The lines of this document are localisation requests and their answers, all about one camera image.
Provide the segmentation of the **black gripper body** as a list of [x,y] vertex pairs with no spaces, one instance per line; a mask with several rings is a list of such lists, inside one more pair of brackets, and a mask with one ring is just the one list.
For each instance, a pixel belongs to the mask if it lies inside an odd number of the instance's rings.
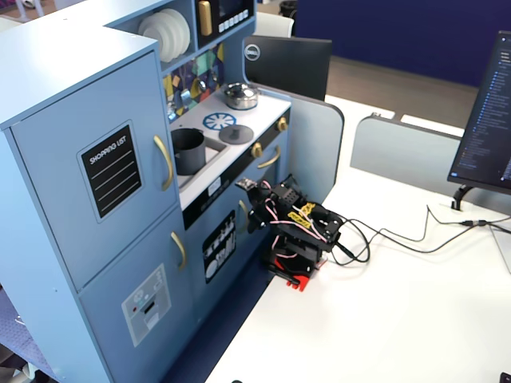
[[262,212],[267,218],[271,218],[267,208],[277,217],[283,218],[290,212],[307,204],[306,196],[301,192],[295,177],[289,174],[284,180],[277,184],[270,185],[267,180],[261,179],[256,183],[256,190],[263,193]]

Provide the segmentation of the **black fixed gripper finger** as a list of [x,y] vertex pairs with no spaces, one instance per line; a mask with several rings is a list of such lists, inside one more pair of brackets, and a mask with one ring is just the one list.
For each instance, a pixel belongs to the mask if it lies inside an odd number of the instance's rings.
[[261,230],[266,226],[267,217],[261,209],[252,209],[248,214],[248,233],[252,234],[254,231]]

